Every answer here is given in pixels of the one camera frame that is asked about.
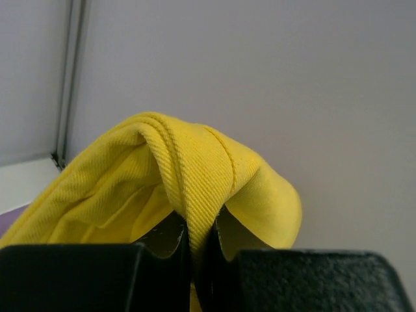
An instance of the purple surface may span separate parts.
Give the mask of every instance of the purple surface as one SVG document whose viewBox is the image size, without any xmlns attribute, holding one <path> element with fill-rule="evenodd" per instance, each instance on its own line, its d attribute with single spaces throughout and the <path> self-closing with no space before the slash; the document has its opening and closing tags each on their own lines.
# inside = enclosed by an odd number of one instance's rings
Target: purple surface
<svg viewBox="0 0 416 312">
<path fill-rule="evenodd" d="M 21 215 L 27 206 L 23 206 L 8 213 L 0 214 L 0 237 L 6 233 L 7 229 L 13 224 L 13 222 Z"/>
</svg>

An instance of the gray wall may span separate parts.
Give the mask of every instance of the gray wall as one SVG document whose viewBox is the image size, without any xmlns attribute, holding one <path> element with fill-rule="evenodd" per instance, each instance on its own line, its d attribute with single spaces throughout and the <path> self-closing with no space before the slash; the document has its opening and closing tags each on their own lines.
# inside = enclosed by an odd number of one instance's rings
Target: gray wall
<svg viewBox="0 0 416 312">
<path fill-rule="evenodd" d="M 129 115 L 207 123 L 299 190 L 297 248 L 368 249 L 416 298 L 416 1 L 93 1 L 68 157 Z"/>
<path fill-rule="evenodd" d="M 68 1 L 0 1 L 0 164 L 55 147 Z"/>
</svg>

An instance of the folded cloth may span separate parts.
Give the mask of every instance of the folded cloth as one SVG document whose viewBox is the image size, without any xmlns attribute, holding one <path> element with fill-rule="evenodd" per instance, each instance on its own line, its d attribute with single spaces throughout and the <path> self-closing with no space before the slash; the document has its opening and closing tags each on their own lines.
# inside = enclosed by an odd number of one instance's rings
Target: folded cloth
<svg viewBox="0 0 416 312">
<path fill-rule="evenodd" d="M 289 248 L 302 218 L 293 187 L 246 146 L 206 125 L 147 112 L 76 157 L 16 220 L 0 246 L 133 242 L 179 213 L 196 274 L 223 205 L 273 248 Z"/>
</svg>

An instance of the ribbed fabric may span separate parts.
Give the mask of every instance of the ribbed fabric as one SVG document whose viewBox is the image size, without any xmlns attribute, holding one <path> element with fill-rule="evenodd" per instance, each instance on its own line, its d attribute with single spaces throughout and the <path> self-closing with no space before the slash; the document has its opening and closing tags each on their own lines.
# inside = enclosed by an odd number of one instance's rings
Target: ribbed fabric
<svg viewBox="0 0 416 312">
<path fill-rule="evenodd" d="M 133 242 L 175 210 L 187 222 L 198 268 L 224 203 L 265 243 L 293 244 L 302 215 L 299 197 L 258 154 L 206 125 L 142 113 L 75 158 L 0 246 Z"/>
</svg>

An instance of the black object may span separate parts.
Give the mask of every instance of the black object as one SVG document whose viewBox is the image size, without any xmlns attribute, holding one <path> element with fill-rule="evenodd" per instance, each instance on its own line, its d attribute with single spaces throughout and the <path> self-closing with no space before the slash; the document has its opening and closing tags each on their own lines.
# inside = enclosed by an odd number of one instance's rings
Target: black object
<svg viewBox="0 0 416 312">
<path fill-rule="evenodd" d="M 134 244 L 10 246 L 0 251 L 0 311 L 189 311 L 189 258 L 176 214 Z M 271 250 L 227 211 L 204 259 L 204 311 L 412 311 L 381 256 Z"/>
<path fill-rule="evenodd" d="M 223 245 L 217 219 L 200 282 L 206 311 L 413 311 L 375 253 L 243 250 L 228 261 Z"/>
<path fill-rule="evenodd" d="M 174 240 L 169 257 L 143 242 L 6 247 L 0 311 L 189 311 L 186 227 Z"/>
</svg>

